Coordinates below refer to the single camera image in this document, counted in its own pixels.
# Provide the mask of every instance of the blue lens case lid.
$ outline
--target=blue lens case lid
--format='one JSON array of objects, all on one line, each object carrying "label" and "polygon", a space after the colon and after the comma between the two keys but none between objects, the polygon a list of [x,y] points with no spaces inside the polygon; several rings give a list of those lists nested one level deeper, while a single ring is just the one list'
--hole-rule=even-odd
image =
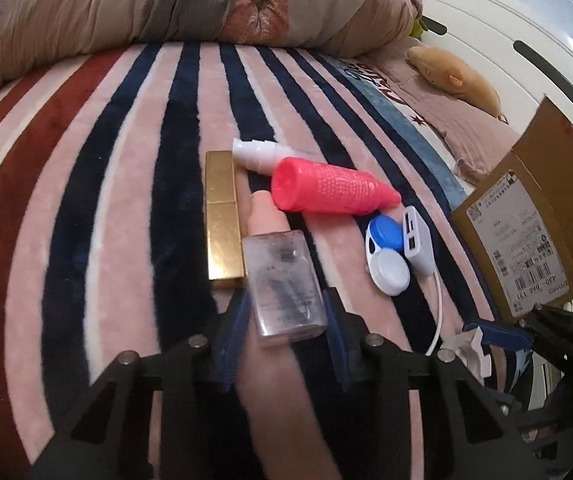
[{"label": "blue lens case lid", "polygon": [[380,215],[369,222],[367,236],[369,235],[379,248],[393,249],[399,253],[404,251],[403,227],[389,216]]}]

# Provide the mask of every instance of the white lens case lid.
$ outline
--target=white lens case lid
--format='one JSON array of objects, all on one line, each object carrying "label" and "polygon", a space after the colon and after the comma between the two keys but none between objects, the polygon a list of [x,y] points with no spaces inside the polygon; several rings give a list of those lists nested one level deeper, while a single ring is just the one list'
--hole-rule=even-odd
[{"label": "white lens case lid", "polygon": [[[373,252],[369,247],[369,240],[374,248]],[[365,246],[369,274],[375,286],[387,296],[397,296],[404,292],[411,281],[411,273],[402,255],[393,249],[381,249],[369,235]]]}]

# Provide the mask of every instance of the white plastic piece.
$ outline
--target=white plastic piece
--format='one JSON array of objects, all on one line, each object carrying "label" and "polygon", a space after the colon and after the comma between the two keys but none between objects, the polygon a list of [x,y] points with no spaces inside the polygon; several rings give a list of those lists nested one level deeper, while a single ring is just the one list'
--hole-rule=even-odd
[{"label": "white plastic piece", "polygon": [[431,232],[416,208],[404,210],[404,256],[421,276],[436,272],[436,259],[433,255]]},{"label": "white plastic piece", "polygon": [[380,249],[372,254],[367,245],[367,265],[375,286],[387,296],[397,296],[409,286],[409,266],[397,251]]},{"label": "white plastic piece", "polygon": [[278,163],[288,156],[297,156],[318,162],[311,153],[301,152],[270,140],[233,139],[233,158],[247,170],[272,175]]},{"label": "white plastic piece", "polygon": [[462,332],[445,341],[441,348],[449,348],[464,363],[471,375],[482,385],[484,379],[491,375],[491,356],[484,355],[483,331],[480,327],[469,332]]}]

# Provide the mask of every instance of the white usb cable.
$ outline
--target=white usb cable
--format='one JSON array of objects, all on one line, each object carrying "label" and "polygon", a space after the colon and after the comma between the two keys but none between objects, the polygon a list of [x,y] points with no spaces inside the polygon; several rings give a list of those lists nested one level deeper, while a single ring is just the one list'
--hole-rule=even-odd
[{"label": "white usb cable", "polygon": [[438,326],[436,327],[436,333],[433,335],[433,341],[431,341],[431,345],[429,346],[427,353],[425,353],[426,356],[433,354],[433,351],[438,345],[440,331],[442,330],[442,287],[440,286],[440,277],[437,270],[433,273],[433,276],[436,279],[436,289],[438,291]]}]

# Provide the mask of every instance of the striped rug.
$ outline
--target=striped rug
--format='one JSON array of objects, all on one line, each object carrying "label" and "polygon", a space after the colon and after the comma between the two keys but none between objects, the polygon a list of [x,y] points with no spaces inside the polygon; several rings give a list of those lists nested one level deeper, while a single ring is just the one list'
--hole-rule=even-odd
[{"label": "striped rug", "polygon": [[[450,221],[462,187],[395,99],[351,63],[212,43],[66,60],[0,91],[0,468],[10,478],[119,351],[165,351],[228,304],[207,278],[202,180],[206,152],[228,150],[236,137],[275,140],[390,182],[431,230],[442,338],[463,321],[493,319]],[[250,193],[269,180],[239,171],[236,184],[244,220]],[[377,291],[365,270],[371,218],[289,215],[321,286],[337,287],[372,332],[424,352],[436,328],[435,284],[413,276],[397,298]],[[489,384],[503,389],[506,361],[492,354]],[[359,446],[347,428],[360,425],[363,407],[335,383],[324,338],[273,357],[247,348],[242,368],[226,415],[210,422],[227,467],[270,480],[350,474]],[[420,479],[417,393],[410,402]]]}]

